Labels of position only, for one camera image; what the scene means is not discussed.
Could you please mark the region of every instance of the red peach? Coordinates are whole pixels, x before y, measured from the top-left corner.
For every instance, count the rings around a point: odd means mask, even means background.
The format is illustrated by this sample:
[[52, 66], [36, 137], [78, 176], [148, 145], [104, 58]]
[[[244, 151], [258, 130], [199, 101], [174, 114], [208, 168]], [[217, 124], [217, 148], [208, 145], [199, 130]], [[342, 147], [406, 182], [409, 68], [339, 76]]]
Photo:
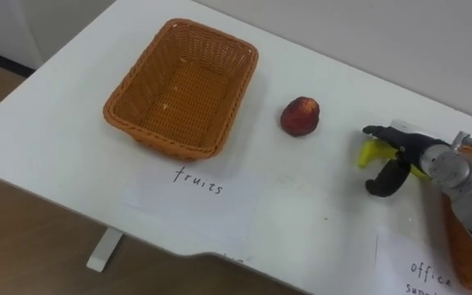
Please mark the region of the red peach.
[[285, 107], [279, 123], [288, 134], [297, 137], [311, 133], [320, 121], [320, 105], [312, 98], [299, 97]]

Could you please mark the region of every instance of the wicker basket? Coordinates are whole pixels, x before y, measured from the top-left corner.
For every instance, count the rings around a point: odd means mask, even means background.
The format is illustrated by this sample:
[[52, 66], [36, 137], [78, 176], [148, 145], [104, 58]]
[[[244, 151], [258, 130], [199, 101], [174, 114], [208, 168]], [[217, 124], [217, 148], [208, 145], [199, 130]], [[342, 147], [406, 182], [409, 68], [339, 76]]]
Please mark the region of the wicker basket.
[[103, 115], [171, 157], [213, 157], [227, 140], [257, 60], [249, 43], [190, 20], [169, 20]]
[[[472, 147], [464, 147], [462, 152], [472, 155]], [[456, 276], [464, 287], [472, 290], [472, 238], [454, 216], [448, 196], [442, 196], [442, 207]]]

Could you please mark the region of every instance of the white table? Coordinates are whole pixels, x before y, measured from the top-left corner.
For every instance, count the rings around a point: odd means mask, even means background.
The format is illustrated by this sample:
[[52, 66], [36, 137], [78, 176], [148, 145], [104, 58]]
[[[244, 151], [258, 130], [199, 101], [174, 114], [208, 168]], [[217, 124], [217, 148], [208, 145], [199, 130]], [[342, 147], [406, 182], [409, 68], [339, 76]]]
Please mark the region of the white table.
[[[229, 141], [213, 160], [266, 177], [237, 252], [120, 203], [137, 170], [174, 162], [108, 125], [102, 105], [173, 17], [260, 51]], [[300, 95], [317, 98], [322, 112], [316, 132], [295, 139], [279, 130], [277, 117]], [[470, 116], [195, 2], [118, 0], [0, 104], [0, 179], [178, 255], [225, 254], [310, 293], [374, 294], [379, 227], [445, 250], [434, 188], [410, 179], [385, 200], [363, 189], [380, 167], [355, 167], [360, 130], [392, 119], [445, 139], [459, 129], [472, 133]]]

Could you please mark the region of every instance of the paper sheet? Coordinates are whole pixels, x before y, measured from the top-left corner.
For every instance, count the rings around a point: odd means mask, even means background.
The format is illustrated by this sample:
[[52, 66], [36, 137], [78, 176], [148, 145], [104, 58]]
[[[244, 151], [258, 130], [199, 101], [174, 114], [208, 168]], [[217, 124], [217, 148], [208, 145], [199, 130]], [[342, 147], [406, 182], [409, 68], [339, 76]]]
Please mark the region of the paper sheet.
[[252, 223], [262, 178], [238, 171], [212, 173], [194, 166], [148, 167], [127, 186], [122, 201], [177, 229], [241, 247]]
[[376, 279], [380, 295], [469, 295], [450, 263], [429, 247], [406, 237], [381, 233], [376, 252]]

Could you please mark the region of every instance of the floor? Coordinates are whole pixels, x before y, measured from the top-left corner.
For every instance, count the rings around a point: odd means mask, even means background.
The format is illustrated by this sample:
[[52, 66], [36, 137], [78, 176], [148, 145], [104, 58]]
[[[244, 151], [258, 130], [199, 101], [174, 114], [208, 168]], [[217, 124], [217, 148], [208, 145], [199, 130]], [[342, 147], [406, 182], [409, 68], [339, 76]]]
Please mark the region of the floor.
[[[0, 68], [0, 101], [23, 80]], [[0, 182], [0, 294], [300, 294], [219, 258], [178, 258], [132, 238], [99, 274], [85, 263], [104, 231]]]

